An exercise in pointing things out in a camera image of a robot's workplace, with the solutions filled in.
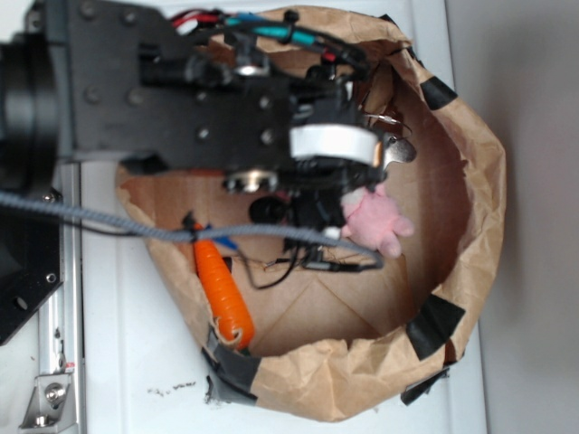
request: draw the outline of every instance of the black tape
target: black tape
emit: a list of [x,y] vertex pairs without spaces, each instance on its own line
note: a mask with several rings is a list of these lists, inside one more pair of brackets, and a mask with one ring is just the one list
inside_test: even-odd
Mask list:
[[424,83],[421,83],[420,87],[430,110],[442,109],[458,98],[456,92],[444,84],[438,77],[432,77]]
[[261,358],[238,354],[219,343],[213,329],[207,339],[205,359],[213,370],[214,387],[211,394],[220,401],[255,404],[257,397],[251,393],[253,379],[260,367]]
[[414,351],[420,360],[436,353],[451,338],[465,314],[461,307],[430,295],[420,313],[406,325]]
[[423,382],[419,382],[414,386],[409,387],[406,392],[400,394],[400,400],[404,405],[410,405],[415,402],[418,398],[423,396],[425,393],[431,391],[431,387],[440,380],[440,378],[448,377],[449,368],[444,368],[439,373],[434,374],[432,377],[427,378]]

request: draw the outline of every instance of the carrot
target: carrot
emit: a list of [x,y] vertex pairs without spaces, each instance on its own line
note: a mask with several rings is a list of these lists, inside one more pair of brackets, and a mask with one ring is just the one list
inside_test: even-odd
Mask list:
[[[196,223],[195,228],[203,227]],[[218,319],[219,332],[231,341],[241,334],[237,349],[246,348],[255,333],[252,316],[219,250],[212,241],[202,240],[194,243],[193,252],[197,275]]]

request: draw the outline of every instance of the screw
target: screw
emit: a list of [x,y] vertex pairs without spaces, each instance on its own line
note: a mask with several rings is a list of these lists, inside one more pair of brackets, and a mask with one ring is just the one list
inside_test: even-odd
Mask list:
[[47,193],[43,196],[43,201],[53,203],[56,201],[56,197],[54,197],[54,194],[52,193]]
[[260,109],[262,109],[262,110],[271,109],[272,105],[273,105],[273,101],[267,95],[263,95],[260,98]]
[[123,23],[133,25],[137,22],[137,13],[133,9],[126,9],[122,15]]
[[56,401],[62,402],[63,397],[66,394],[64,387],[62,384],[54,382],[53,384],[49,385],[44,390],[44,396],[46,396],[46,400],[50,403],[55,403]]
[[91,0],[85,0],[81,3],[81,15],[83,18],[87,20],[94,19],[97,16],[97,9],[94,5],[94,2]]
[[127,94],[127,102],[131,106],[140,106],[145,102],[145,95],[143,95],[141,89],[131,89]]
[[275,136],[273,135],[272,129],[265,129],[261,133],[260,140],[265,146],[269,146],[273,143]]
[[207,92],[197,93],[197,95],[195,95],[195,100],[200,104],[206,102],[207,101]]
[[100,103],[100,94],[99,90],[94,86],[87,86],[84,90],[84,100],[87,101],[89,104],[99,104]]
[[197,129],[197,138],[199,140],[207,140],[209,138],[209,128],[208,127],[200,127]]

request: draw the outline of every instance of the pink stuffed animal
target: pink stuffed animal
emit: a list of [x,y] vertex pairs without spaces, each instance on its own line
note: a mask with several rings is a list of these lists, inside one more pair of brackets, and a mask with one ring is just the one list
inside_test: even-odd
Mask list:
[[349,237],[368,249],[377,249],[388,258],[398,258],[402,253],[396,235],[409,237],[414,233],[413,223],[400,214],[394,199],[386,194],[384,183],[379,184],[374,193],[362,187],[345,194],[342,210],[346,217],[342,237]]

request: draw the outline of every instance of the wire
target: wire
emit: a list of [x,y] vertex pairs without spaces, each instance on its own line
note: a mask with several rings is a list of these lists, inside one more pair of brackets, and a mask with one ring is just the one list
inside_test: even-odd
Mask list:
[[255,283],[255,279],[252,273],[252,267],[250,266],[249,263],[250,262],[249,258],[245,256],[245,254],[242,252],[241,249],[239,248],[237,249],[237,254],[242,260],[243,267],[245,268],[245,273],[247,274],[247,279],[249,280],[250,285],[252,285],[252,288],[254,289],[273,288],[279,285],[281,282],[283,282],[286,278],[288,278],[291,272],[298,266],[298,252],[299,252],[299,243],[297,243],[296,246],[292,249],[291,256],[289,258],[288,269],[286,269],[286,272],[283,273],[280,278],[271,283],[265,285],[258,285],[257,283]]
[[107,237],[138,237],[138,235],[134,232],[107,231],[105,229],[89,226],[89,225],[84,224],[82,222],[73,222],[71,220],[66,220],[66,219],[63,219],[62,217],[36,214],[36,213],[32,213],[32,212],[24,212],[24,211],[16,210],[13,208],[0,208],[0,212],[4,213],[4,214],[19,216],[21,218],[25,218],[28,220],[35,220],[35,221],[40,222],[40,223],[62,224],[64,226],[70,226],[70,227],[78,229],[80,231],[93,232],[93,233],[97,233],[99,235],[104,235]]
[[[283,41],[288,34],[292,32],[291,24],[283,22],[274,22],[269,20],[240,22],[238,24],[227,25],[211,30],[193,33],[188,36],[192,44],[207,44],[209,38],[220,34],[229,34],[235,32],[253,32],[259,36],[268,37],[277,41]],[[369,63],[365,52],[353,44],[342,41],[330,34],[314,31],[305,27],[294,26],[293,36],[290,41],[292,44],[303,47],[307,50],[326,56],[329,60],[330,54],[337,57],[338,60],[349,64],[357,73],[356,78],[363,79],[369,72]],[[327,42],[337,45],[332,47]]]
[[35,214],[45,214],[70,220],[82,220],[104,224],[110,227],[117,227],[130,233],[131,236],[144,238],[154,238],[171,242],[195,242],[197,240],[215,240],[223,237],[265,235],[272,237],[288,238],[295,241],[302,241],[307,244],[317,244],[329,247],[342,247],[374,261],[373,264],[365,266],[366,269],[380,269],[384,262],[382,256],[370,249],[358,246],[350,241],[335,240],[322,235],[317,231],[304,228],[293,228],[290,226],[278,226],[274,224],[243,224],[238,226],[228,226],[219,229],[204,229],[202,231],[168,231],[151,226],[146,226],[130,219],[72,206],[65,203],[46,203],[42,201],[23,198],[14,193],[0,191],[0,206],[12,208],[23,212]]

